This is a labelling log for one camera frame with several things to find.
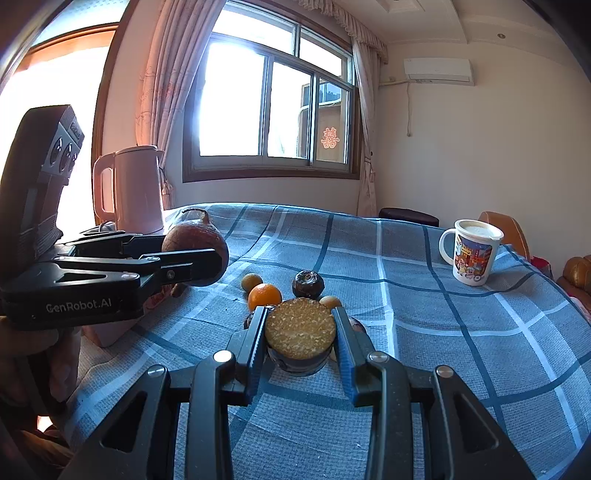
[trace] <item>red root vegetable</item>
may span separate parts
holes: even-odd
[[[230,254],[224,237],[215,226],[209,222],[209,215],[201,208],[191,208],[183,211],[185,220],[174,225],[164,238],[163,252],[179,250],[200,250],[213,248],[222,257],[222,269],[215,278],[190,282],[196,287],[204,287],[217,282],[224,275]]]

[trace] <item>mug handle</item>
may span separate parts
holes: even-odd
[[[443,248],[443,241],[445,240],[445,237],[447,235],[449,235],[450,233],[456,233],[456,229],[455,228],[450,228],[449,230],[445,230],[445,232],[443,232],[441,238],[439,239],[439,253],[441,253],[441,256],[443,257],[443,259],[449,263],[450,265],[453,265],[453,258],[450,257],[446,252],[445,249]]]
[[[95,204],[95,213],[103,222],[114,222],[115,212],[107,212],[105,210],[105,202],[103,199],[103,170],[115,168],[115,154],[109,153],[99,157],[92,168],[92,200]]]

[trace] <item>white wall-mounted air conditioner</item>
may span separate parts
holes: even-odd
[[[472,65],[468,59],[404,59],[404,73],[416,83],[448,83],[474,86]]]

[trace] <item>silver bolt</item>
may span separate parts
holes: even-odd
[[[162,365],[153,365],[148,368],[148,376],[152,378],[159,377],[164,372],[166,372],[166,368],[164,368]]]
[[[447,365],[439,365],[439,367],[437,367],[435,371],[437,372],[437,375],[439,375],[442,378],[451,378],[453,377],[454,373],[453,368],[448,367]]]
[[[229,350],[220,350],[219,352],[215,352],[213,354],[213,359],[219,364],[224,364],[231,358],[232,352]]]
[[[369,359],[372,362],[377,362],[379,364],[382,364],[384,362],[387,362],[388,361],[388,358],[390,358],[390,356],[387,353],[380,352],[379,350],[378,351],[375,351],[375,352],[371,352],[369,354]]]

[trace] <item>electric kettle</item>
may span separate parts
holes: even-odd
[[[158,161],[164,152],[153,145],[126,148],[99,157],[92,171],[95,213],[117,230],[154,233],[164,226]],[[112,170],[111,188],[103,188],[103,171]],[[104,195],[111,195],[113,212],[105,210]]]

